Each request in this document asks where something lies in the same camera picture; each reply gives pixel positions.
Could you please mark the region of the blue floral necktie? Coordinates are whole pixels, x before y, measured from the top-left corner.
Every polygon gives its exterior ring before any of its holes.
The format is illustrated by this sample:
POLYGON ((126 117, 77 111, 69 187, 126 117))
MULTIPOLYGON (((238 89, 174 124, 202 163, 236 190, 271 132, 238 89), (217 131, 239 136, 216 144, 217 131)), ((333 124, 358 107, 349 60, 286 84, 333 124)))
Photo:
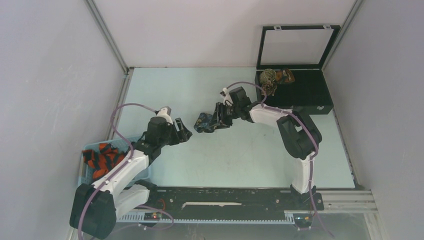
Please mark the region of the blue floral necktie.
POLYGON ((207 127, 208 127, 208 125, 215 124, 215 123, 219 123, 217 116, 215 114, 201 112, 199 114, 198 119, 196 120, 193 128, 198 133, 212 133, 212 132, 207 132, 207 127))

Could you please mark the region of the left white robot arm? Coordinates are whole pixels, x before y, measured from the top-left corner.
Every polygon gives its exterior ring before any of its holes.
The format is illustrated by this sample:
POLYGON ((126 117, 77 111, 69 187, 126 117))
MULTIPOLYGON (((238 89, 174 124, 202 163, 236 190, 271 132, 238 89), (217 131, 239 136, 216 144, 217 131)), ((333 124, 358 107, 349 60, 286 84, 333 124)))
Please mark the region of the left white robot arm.
POLYGON ((147 130, 129 146, 128 154, 116 167, 94 183, 83 183, 76 189, 69 225, 81 234, 103 240, 117 220, 135 207, 156 206, 156 192, 142 184, 128 185, 153 163, 163 147, 185 143, 192 135, 180 118, 169 123, 164 117, 152 117, 147 130))

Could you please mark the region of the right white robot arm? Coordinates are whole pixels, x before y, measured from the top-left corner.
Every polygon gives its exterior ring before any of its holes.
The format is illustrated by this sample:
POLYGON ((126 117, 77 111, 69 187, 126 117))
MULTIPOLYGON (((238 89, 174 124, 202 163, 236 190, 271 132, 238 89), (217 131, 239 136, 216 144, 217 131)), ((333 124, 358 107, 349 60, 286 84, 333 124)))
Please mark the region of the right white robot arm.
POLYGON ((202 113, 197 120, 196 131, 212 133, 233 125, 241 119, 253 124, 263 124, 279 130, 283 146, 296 159, 294 178, 291 188, 291 204, 304 209, 311 202, 308 192, 313 185, 313 161, 319 152, 322 135, 308 114, 291 109, 271 107, 265 103, 252 102, 243 87, 220 93, 221 102, 217 102, 213 114, 202 113))

